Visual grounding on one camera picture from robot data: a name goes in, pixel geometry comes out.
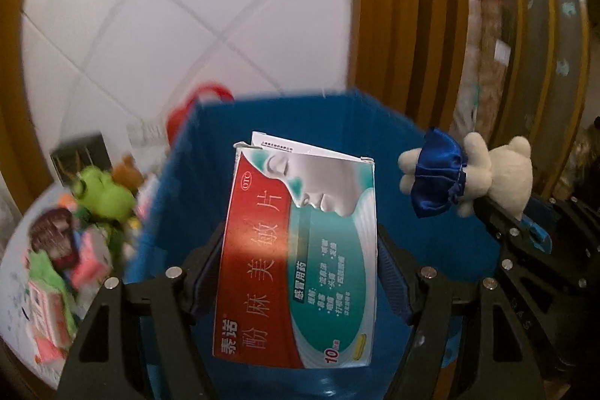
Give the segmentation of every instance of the green frog plush toy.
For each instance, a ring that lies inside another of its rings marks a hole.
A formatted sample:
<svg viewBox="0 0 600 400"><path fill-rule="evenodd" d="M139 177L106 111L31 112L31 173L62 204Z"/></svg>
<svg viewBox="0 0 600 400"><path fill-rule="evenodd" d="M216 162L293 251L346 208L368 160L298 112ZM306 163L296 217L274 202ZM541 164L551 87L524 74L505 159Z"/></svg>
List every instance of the green frog plush toy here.
<svg viewBox="0 0 600 400"><path fill-rule="evenodd" d="M102 219L124 223L136 204L136 198L127 188L115 183L110 173L93 165L81 170L71 190L81 207Z"/></svg>

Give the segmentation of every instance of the blue bin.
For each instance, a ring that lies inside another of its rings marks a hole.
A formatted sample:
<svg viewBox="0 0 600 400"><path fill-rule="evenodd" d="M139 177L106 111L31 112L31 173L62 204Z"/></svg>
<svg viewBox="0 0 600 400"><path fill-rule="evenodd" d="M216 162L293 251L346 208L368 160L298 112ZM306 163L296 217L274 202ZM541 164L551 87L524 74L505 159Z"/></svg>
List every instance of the blue bin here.
<svg viewBox="0 0 600 400"><path fill-rule="evenodd" d="M422 145L423 132L376 100L353 91L198 105L164 168L139 253L128 266L127 282L147 279L179 265L191 249L208 241L225 219L233 178L233 144L249 141L253 130L294 139L375 161L377 220L401 247L423 265L450 279L475 281L493 273L499 245L477 218L454 211L417 219L398 183L398 155ZM410 327L389 309L379 285L373 360L367 368L290 370L240 365L212 357L214 311L193 330L206 369L224 400L361 399L380 400L398 367ZM446 360L455 354L460 321ZM146 360L161 398L160 365L150 344Z"/></svg>

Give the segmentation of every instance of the silver screw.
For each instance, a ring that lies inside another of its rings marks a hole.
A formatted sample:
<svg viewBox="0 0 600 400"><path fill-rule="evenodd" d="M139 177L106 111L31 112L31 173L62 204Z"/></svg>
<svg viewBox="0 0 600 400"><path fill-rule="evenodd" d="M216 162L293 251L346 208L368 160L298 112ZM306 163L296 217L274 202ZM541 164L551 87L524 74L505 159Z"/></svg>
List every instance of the silver screw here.
<svg viewBox="0 0 600 400"><path fill-rule="evenodd" d="M183 273L183 270L178 266L172 266L170 268L167 268L167 271L164 272L167 278L177 278L181 275L181 273Z"/></svg>
<svg viewBox="0 0 600 400"><path fill-rule="evenodd" d="M488 290L494 290L494 289L496 289L496 286L498 286L498 282L496 280L494 280L493 278L489 278L489 277L484 278L482 283L485 286L485 288L487 288Z"/></svg>
<svg viewBox="0 0 600 400"><path fill-rule="evenodd" d="M421 276L428 279L435 278L437 276L437 270L433 266L424 266L421 268Z"/></svg>
<svg viewBox="0 0 600 400"><path fill-rule="evenodd" d="M109 290L112 290L118 284L119 284L119 279L116 276L111 276L110 278L107 278L106 281L104 282L104 288L108 288Z"/></svg>

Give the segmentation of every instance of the green cloth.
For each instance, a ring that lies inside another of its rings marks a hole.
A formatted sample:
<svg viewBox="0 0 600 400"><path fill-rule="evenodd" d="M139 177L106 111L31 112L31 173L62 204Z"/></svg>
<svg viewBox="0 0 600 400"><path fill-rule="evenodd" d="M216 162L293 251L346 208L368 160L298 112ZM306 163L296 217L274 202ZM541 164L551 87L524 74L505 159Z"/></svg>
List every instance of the green cloth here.
<svg viewBox="0 0 600 400"><path fill-rule="evenodd" d="M46 251L29 251L29 279L36 282L43 282L61 293L67 330L71 337L75 337L77 327L69 309L69 303L73 299L67 291L64 280L52 267L52 261L50 261Z"/></svg>

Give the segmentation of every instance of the red object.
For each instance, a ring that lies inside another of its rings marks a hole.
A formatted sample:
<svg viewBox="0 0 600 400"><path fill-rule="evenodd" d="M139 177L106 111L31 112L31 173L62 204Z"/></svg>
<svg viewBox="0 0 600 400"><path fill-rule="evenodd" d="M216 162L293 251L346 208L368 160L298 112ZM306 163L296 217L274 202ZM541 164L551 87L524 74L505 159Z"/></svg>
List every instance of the red object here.
<svg viewBox="0 0 600 400"><path fill-rule="evenodd" d="M221 100L233 100L233 95L227 87L221 84L208 83L199 85L191 94L185 104L173 109L167 119L167 138L169 146L175 142L180 128L187 120L190 110L196 103L199 96L209 94L217 96Z"/></svg>
<svg viewBox="0 0 600 400"><path fill-rule="evenodd" d="M257 205L269 196L277 205ZM284 183L242 155L223 240L214 356L239 363L302 368L290 316L287 277L289 208Z"/></svg>

